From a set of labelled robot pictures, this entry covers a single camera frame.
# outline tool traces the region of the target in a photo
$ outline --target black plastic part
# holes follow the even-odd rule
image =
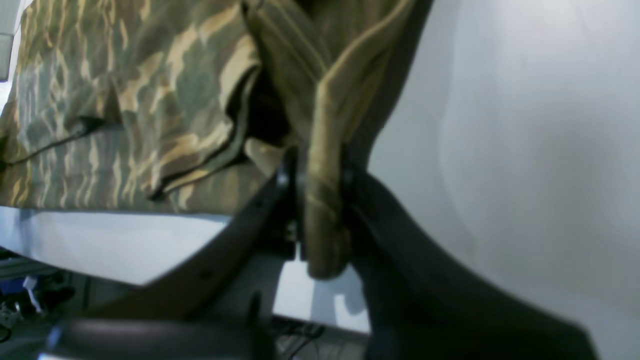
[[[191,259],[126,298],[90,311],[87,317],[194,320],[210,312],[256,252],[280,256],[280,266],[292,259],[295,246],[282,239],[294,211],[290,183],[294,169],[295,154],[290,153],[233,221]]]
[[[365,171],[344,175],[352,264],[372,329],[368,359],[595,359],[582,329],[467,270]]]
[[[76,294],[76,289],[71,286],[64,286],[57,290],[42,290],[40,298],[42,305],[48,310],[56,309],[60,304],[70,300]]]
[[[56,359],[275,359],[269,332],[242,325],[78,319],[48,339]]]
[[[298,147],[298,159],[296,161],[295,179],[295,204],[296,204],[296,239],[300,244],[300,260],[307,260],[307,241],[305,240],[305,205],[307,194],[305,193],[307,183],[307,161],[309,159],[308,147],[305,145]]]
[[[11,339],[11,335],[12,335],[11,329],[9,329],[4,325],[0,325],[0,344],[6,343],[7,341],[9,341],[9,339]]]

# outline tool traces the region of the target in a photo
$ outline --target camouflage fabric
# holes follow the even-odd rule
[[[233,214],[308,149],[309,272],[344,268],[339,154],[414,0],[34,0],[0,204]]]

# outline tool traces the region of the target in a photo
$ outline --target black cable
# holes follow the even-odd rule
[[[317,341],[313,341],[314,347],[316,348],[316,360],[320,360],[320,347],[318,346]]]
[[[0,344],[2,343],[6,343],[7,341],[9,341],[9,339],[11,338],[11,329],[9,329],[8,327],[4,326],[4,325],[0,325],[0,329],[4,329],[6,331],[6,335],[0,339]]]
[[[91,292],[91,277],[87,276],[84,280],[84,289],[83,289],[83,298],[82,298],[82,309],[87,310],[89,308],[89,295]]]
[[[310,329],[309,330],[306,329],[309,327],[312,329],[313,324],[291,321],[286,325],[284,325],[284,329],[279,330],[276,333],[277,333],[277,336],[287,336],[287,339],[289,339],[291,336],[294,336],[294,335],[308,338],[309,336],[313,335],[313,333],[310,332]]]
[[[318,339],[320,336],[322,336],[323,333],[324,326],[320,326],[316,331],[309,335],[307,339],[300,346],[298,346],[298,348],[293,353],[291,353],[291,356],[289,356],[289,360],[293,360],[294,356],[296,356],[298,352],[300,352],[300,350],[305,348],[311,341]]]

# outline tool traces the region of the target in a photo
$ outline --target cable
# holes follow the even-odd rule
[[[316,360],[320,360],[320,347],[318,346],[317,341],[313,341],[314,347],[316,348]]]
[[[89,308],[89,296],[91,293],[91,277],[87,276],[84,280],[84,289],[83,289],[83,298],[82,298],[82,309],[87,310]]]
[[[289,360],[293,360],[293,358],[298,354],[298,352],[300,352],[300,350],[305,348],[311,341],[318,339],[320,336],[322,336],[323,333],[324,326],[320,326],[316,331],[310,334],[307,339],[300,346],[298,346],[298,348],[293,353],[291,353],[291,356],[289,356]]]
[[[6,343],[11,338],[11,329],[3,325],[0,325],[0,329],[4,329],[6,331],[6,335],[0,339],[0,344]]]

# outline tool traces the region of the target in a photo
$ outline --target camouflage jacket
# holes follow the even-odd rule
[[[34,0],[0,205],[233,214],[302,145],[310,273],[334,276],[340,146],[374,136],[356,130],[413,3]]]

